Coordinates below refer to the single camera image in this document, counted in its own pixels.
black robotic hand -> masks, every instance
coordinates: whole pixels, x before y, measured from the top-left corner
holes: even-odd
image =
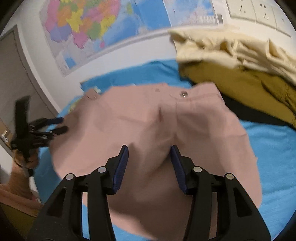
[[[66,133],[67,126],[62,126],[49,132],[39,131],[43,127],[60,124],[63,118],[41,118],[30,123],[27,122],[30,96],[23,97],[15,103],[15,137],[11,141],[11,149],[23,153],[24,161],[22,168],[26,176],[32,176],[33,170],[26,168],[30,153],[40,147],[49,146],[50,141],[57,135]]]

map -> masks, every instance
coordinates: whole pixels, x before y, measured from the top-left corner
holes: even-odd
[[[211,0],[47,0],[40,18],[64,75],[122,40],[163,28],[217,24]]]

pink shirt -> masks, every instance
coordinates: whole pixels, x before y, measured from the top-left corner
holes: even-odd
[[[256,206],[261,203],[257,158],[248,135],[213,83],[192,89],[113,87],[103,95],[90,90],[64,124],[69,132],[50,147],[61,178],[89,174],[128,146],[121,189],[108,196],[108,203],[112,223],[130,233],[152,240],[183,239],[192,197],[179,189],[168,157],[174,144],[211,174],[233,173]]]

blue bed sheet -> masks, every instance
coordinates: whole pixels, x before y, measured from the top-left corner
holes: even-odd
[[[181,79],[175,61],[155,61],[146,65],[115,71],[82,83],[82,89],[97,87],[102,92],[111,86],[149,83],[168,83],[169,85],[189,88],[190,83]],[[66,106],[59,116],[64,116],[76,97]],[[251,146],[258,157],[263,201],[259,211],[274,239],[290,220],[296,210],[296,131],[287,126],[241,121],[247,130]],[[40,165],[34,179],[40,197],[45,202],[61,181],[53,170],[48,148],[39,152]],[[87,208],[82,207],[83,236],[89,238]],[[117,241],[144,241],[113,226]]]

power outlet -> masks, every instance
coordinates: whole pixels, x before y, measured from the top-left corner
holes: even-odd
[[[265,2],[252,0],[256,21],[272,28],[276,28],[276,20],[272,7]]]
[[[293,31],[293,26],[288,17],[280,8],[273,7],[273,11],[276,19],[276,29],[291,37],[289,33]]]
[[[226,0],[230,17],[256,21],[251,0]]]

